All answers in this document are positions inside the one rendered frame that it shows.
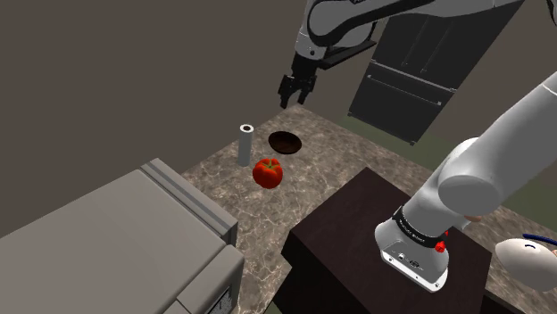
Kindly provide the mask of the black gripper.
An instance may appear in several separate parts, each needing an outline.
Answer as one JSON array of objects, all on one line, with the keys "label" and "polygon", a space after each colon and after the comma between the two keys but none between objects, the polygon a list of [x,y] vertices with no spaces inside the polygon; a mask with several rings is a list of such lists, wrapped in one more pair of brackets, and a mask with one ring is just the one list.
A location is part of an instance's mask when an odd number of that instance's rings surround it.
[{"label": "black gripper", "polygon": [[313,91],[316,82],[316,71],[320,66],[320,60],[306,58],[299,53],[295,53],[291,70],[292,75],[284,75],[279,88],[280,107],[286,109],[288,101],[300,87],[300,94],[297,98],[299,104],[304,104],[307,96]]}]

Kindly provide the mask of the dark brown bowl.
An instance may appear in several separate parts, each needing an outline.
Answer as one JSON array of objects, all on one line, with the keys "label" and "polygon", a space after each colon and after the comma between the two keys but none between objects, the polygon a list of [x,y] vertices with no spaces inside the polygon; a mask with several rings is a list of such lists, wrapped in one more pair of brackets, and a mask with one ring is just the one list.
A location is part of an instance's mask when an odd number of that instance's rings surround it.
[{"label": "dark brown bowl", "polygon": [[303,146],[301,139],[287,131],[275,131],[268,137],[270,147],[280,154],[297,153]]}]

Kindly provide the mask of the grey upright cylinder roll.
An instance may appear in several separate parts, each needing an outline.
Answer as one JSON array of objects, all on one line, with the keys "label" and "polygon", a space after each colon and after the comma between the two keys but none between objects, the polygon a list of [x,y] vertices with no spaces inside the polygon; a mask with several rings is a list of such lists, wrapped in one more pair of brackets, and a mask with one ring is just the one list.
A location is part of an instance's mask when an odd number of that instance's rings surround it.
[{"label": "grey upright cylinder roll", "polygon": [[241,167],[247,167],[251,160],[254,127],[250,124],[242,124],[239,130],[237,164]]}]

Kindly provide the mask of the red bell pepper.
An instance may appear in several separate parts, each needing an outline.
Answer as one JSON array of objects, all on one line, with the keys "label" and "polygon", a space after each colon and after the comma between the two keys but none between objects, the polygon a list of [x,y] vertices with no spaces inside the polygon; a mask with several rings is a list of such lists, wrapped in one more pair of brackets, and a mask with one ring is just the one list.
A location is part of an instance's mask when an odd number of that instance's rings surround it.
[{"label": "red bell pepper", "polygon": [[252,171],[256,184],[266,189],[277,187],[283,178],[283,169],[277,159],[262,159]]}]

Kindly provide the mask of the black fridge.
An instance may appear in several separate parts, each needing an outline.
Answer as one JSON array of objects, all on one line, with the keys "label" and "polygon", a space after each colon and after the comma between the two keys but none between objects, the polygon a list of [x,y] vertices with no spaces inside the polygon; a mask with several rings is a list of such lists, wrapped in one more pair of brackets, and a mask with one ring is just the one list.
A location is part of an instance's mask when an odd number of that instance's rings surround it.
[{"label": "black fridge", "polygon": [[414,145],[523,2],[458,17],[391,18],[348,115]]}]

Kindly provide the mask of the dark robot stand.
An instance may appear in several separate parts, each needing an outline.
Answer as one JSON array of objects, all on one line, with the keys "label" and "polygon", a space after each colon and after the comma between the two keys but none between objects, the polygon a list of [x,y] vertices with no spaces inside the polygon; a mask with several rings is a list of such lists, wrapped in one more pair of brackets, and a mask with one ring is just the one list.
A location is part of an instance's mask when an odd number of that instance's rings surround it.
[{"label": "dark robot stand", "polygon": [[430,293],[388,266],[374,238],[408,195],[371,169],[293,227],[282,249],[292,269],[273,301],[282,314],[508,314],[487,293],[492,254],[456,228],[449,273]]}]

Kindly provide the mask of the grey box appliance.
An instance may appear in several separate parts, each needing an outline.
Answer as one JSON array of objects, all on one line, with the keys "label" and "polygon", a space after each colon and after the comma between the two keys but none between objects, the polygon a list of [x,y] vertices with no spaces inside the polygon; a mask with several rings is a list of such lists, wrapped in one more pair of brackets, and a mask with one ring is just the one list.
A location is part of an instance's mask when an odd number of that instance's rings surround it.
[{"label": "grey box appliance", "polygon": [[231,314],[237,227],[149,161],[0,237],[0,314]]}]

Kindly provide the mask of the white rounded object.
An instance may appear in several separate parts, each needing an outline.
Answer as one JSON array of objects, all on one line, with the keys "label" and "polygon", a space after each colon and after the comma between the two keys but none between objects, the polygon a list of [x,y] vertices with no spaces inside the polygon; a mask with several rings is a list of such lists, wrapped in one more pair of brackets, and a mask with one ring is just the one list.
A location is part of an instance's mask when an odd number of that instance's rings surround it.
[{"label": "white rounded object", "polygon": [[523,285],[541,292],[557,288],[557,240],[523,234],[498,243],[495,254],[504,269]]}]

